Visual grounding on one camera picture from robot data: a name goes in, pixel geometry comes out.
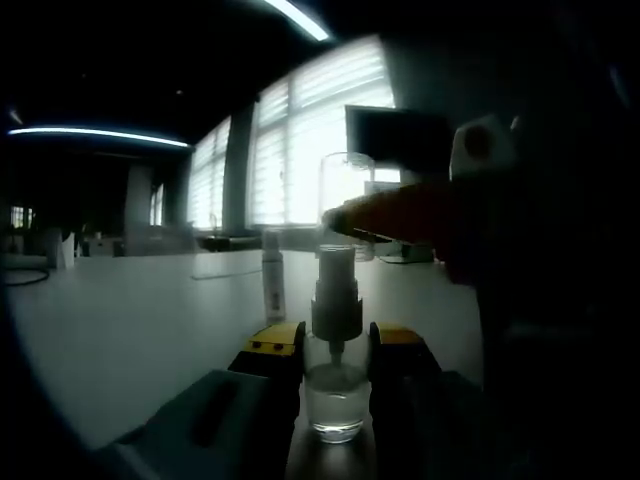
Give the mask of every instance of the white table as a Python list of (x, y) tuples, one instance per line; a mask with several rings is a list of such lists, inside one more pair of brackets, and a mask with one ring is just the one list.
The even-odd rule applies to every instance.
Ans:
[[(10, 289), (17, 330), (51, 399), (89, 448), (142, 424), (264, 326), (261, 252), (80, 258), (46, 282)], [(318, 261), (284, 252), (289, 321), (310, 321)], [(418, 332), (441, 367), (482, 381), (475, 292), (433, 264), (356, 265), (364, 320)]]

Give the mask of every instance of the window blinds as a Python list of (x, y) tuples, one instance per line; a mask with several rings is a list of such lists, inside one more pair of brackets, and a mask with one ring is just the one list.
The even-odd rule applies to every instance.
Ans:
[(253, 136), (249, 223), (317, 221), (320, 162), (347, 150), (345, 105), (395, 106), (375, 37), (337, 49), (263, 92)]
[(211, 230), (222, 227), (224, 167), (231, 119), (227, 118), (204, 137), (191, 157), (187, 221), (194, 228)]

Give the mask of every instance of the water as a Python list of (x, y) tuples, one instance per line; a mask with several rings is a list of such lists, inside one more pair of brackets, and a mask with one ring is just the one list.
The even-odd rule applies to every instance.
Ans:
[(344, 443), (362, 427), (369, 404), (364, 370), (351, 365), (323, 364), (305, 376), (309, 423), (326, 443)]

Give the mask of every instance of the small bottle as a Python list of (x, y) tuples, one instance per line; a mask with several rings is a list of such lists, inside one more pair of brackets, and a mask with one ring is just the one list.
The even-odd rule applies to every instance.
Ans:
[(265, 230), (262, 235), (262, 285), (267, 324), (284, 322), (284, 269), (278, 232)]
[(305, 394), (311, 427), (325, 443), (356, 436), (367, 412), (369, 337), (352, 246), (324, 246), (304, 344)]

